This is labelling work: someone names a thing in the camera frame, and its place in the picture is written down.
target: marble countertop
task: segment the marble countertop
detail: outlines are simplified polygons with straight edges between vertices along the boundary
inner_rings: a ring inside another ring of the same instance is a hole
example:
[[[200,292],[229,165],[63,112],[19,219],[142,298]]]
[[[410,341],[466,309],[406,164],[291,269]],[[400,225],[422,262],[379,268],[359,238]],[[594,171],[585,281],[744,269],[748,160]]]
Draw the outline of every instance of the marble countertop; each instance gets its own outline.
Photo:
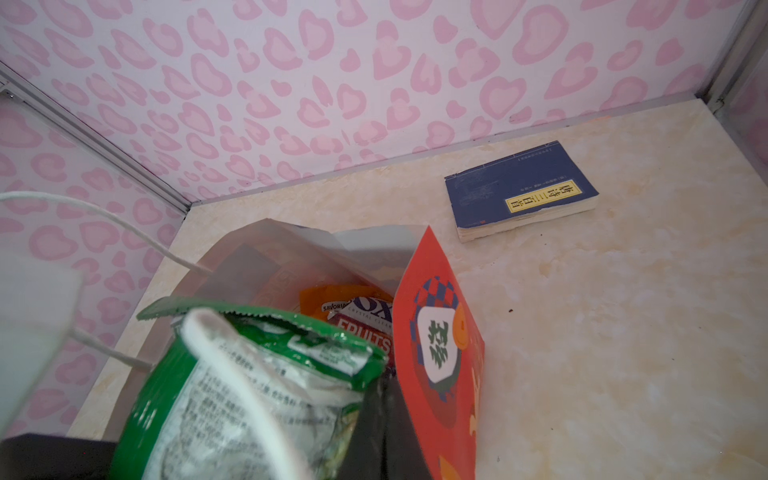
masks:
[[[443,177],[554,140],[598,208],[459,243]],[[194,207],[171,249],[265,217],[432,226],[486,342],[477,478],[768,478],[768,188],[700,101]],[[104,435],[127,371],[69,435]]]

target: plastic bag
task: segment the plastic bag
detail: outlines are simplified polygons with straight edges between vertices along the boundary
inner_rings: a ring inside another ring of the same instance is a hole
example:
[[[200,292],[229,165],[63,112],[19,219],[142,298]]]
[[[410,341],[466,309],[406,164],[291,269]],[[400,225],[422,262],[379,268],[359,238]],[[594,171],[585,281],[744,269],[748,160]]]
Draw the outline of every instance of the plastic bag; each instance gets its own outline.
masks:
[[[335,478],[363,393],[383,372],[384,352],[343,330],[295,313],[210,300],[165,297],[138,318],[206,306],[243,342],[219,346],[270,403],[316,478]],[[110,478],[269,478],[240,400],[180,339],[151,373],[134,405]]]

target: white cord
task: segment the white cord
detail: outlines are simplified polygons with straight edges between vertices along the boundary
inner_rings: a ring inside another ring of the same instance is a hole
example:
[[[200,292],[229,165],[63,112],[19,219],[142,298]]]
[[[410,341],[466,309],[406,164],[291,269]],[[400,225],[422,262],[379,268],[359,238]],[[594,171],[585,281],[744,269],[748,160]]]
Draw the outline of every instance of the white cord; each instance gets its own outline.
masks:
[[[0,194],[0,201],[13,200],[15,198],[35,198],[38,200],[50,200],[52,202],[59,202],[60,204],[67,204],[67,205],[72,205],[73,207],[82,208],[83,210],[89,210],[96,214],[102,215],[112,220],[113,222],[117,223],[118,225],[125,228],[126,230],[130,230],[131,232],[135,233],[137,237],[149,243],[155,250],[162,253],[164,256],[168,257],[169,259],[173,260],[179,265],[185,266],[186,268],[192,270],[193,272],[199,273],[200,275],[204,275],[204,276],[208,276],[213,273],[202,265],[198,265],[197,263],[192,263],[181,257],[177,257],[176,255],[172,254],[166,247],[160,245],[152,237],[150,237],[149,235],[141,231],[138,227],[134,226],[131,223],[128,223],[127,221],[123,220],[122,218],[118,217],[112,212],[99,207],[98,205],[93,205],[86,201],[79,200],[77,198],[65,197],[64,195],[46,194],[44,192],[13,191],[13,192],[5,192],[3,194]]]
[[[144,360],[139,360],[135,357],[125,355],[124,353],[120,353],[117,350],[110,348],[110,346],[107,345],[106,343],[102,342],[101,340],[91,335],[90,333],[86,332],[85,330],[79,329],[78,327],[75,327],[74,329],[72,329],[72,331],[69,333],[69,336],[71,336],[73,339],[77,340],[78,342],[82,343],[83,345],[93,347],[99,352],[105,353],[106,355],[112,357],[118,362],[122,362],[125,365],[133,367],[135,369],[144,370],[145,372],[150,372],[152,370],[152,367],[154,366],[149,362],[145,362]]]
[[[83,210],[89,210],[91,212],[95,212],[96,214],[102,215],[112,220],[113,222],[117,223],[118,225],[125,228],[126,230],[130,230],[131,232],[135,233],[137,237],[149,243],[155,250],[162,253],[165,257],[173,260],[179,265],[185,266],[186,268],[204,276],[208,276],[213,273],[204,266],[198,265],[196,263],[191,263],[181,257],[177,257],[176,255],[172,254],[166,247],[160,245],[157,241],[155,241],[152,237],[150,237],[149,235],[141,231],[135,225],[128,223],[127,221],[123,220],[122,218],[118,217],[112,212],[99,207],[98,205],[93,205],[86,201],[79,200],[77,198],[65,197],[63,195],[47,194],[44,192],[12,191],[12,192],[0,193],[0,201],[14,200],[16,198],[34,198],[38,200],[50,200],[53,202],[58,202],[60,204],[72,205],[73,207],[82,208]],[[110,348],[110,346],[108,346],[106,343],[103,343],[101,340],[92,336],[90,333],[82,329],[79,329],[77,327],[75,327],[69,333],[69,335],[73,339],[82,343],[83,345],[93,347],[99,352],[105,353],[106,355],[112,357],[113,359],[116,359],[118,362],[122,362],[125,365],[133,367],[135,369],[145,370],[149,372],[152,370],[152,367],[154,366],[151,363],[145,362],[144,360],[140,360],[132,356],[125,355],[124,353],[120,353],[117,350]]]
[[[214,344],[215,339],[240,341],[240,334],[218,313],[209,308],[196,308],[184,317],[181,339],[201,362],[209,365],[240,398],[250,417],[250,428],[269,459],[277,480],[313,480],[304,455],[285,434],[270,414],[262,395],[251,384],[243,370]]]

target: book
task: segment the book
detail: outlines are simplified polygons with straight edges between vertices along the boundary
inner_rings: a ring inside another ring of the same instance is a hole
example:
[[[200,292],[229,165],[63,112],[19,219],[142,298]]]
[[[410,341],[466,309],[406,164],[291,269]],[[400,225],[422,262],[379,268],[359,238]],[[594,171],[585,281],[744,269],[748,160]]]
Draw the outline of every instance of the book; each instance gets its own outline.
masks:
[[[559,141],[445,178],[458,239],[592,210],[598,191]]]

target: black object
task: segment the black object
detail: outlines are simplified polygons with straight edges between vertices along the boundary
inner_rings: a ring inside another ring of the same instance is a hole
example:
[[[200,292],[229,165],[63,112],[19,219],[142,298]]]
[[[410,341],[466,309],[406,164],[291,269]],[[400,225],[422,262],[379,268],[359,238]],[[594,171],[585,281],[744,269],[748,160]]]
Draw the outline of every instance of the black object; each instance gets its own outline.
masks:
[[[366,391],[336,480],[431,480],[397,376]]]
[[[117,443],[27,433],[0,442],[2,480],[102,480]]]

